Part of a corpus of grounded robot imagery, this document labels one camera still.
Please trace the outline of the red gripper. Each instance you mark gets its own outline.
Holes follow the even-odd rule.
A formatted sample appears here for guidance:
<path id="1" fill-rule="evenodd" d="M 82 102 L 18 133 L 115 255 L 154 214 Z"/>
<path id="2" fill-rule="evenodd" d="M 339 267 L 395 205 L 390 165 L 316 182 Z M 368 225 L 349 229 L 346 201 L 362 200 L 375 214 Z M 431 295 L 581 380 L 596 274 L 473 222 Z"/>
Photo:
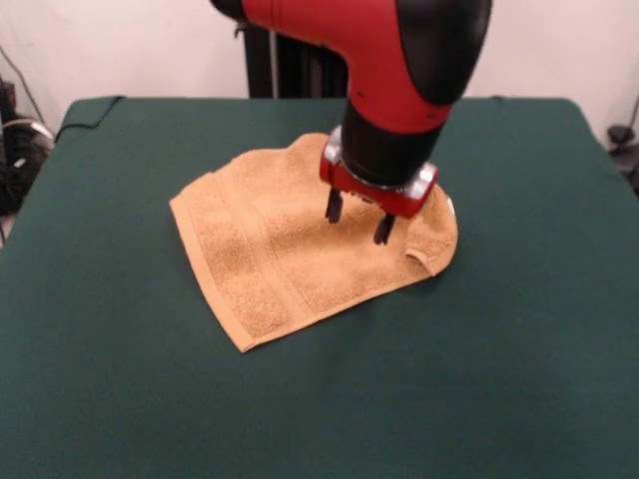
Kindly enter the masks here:
<path id="1" fill-rule="evenodd" d="M 321 180 L 330 185 L 325 218 L 337 224 L 343 208 L 342 193 L 360 197 L 381 208 L 385 215 L 378 223 L 373 242 L 386 245 L 395 223 L 395 217 L 413 218 L 424 206 L 438 179 L 438 168 L 425 163 L 415 177 L 398 188 L 372 186 L 352 175 L 341 161 L 332 163 L 322 158 L 319 164 Z"/>

